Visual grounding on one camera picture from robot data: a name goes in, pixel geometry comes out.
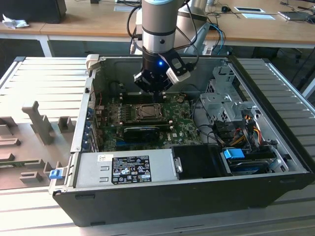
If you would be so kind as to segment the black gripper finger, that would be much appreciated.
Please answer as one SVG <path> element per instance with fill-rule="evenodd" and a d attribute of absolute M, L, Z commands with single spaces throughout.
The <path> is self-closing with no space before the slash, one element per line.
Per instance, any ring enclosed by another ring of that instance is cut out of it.
<path fill-rule="evenodd" d="M 158 92 L 156 90 L 155 79 L 147 70 L 141 70 L 134 76 L 134 83 L 144 92 L 152 95 L 153 102 L 158 102 Z"/>
<path fill-rule="evenodd" d="M 170 79 L 166 78 L 163 82 L 158 83 L 157 89 L 157 102 L 161 102 L 163 100 L 162 93 L 172 87 L 173 84 Z"/>

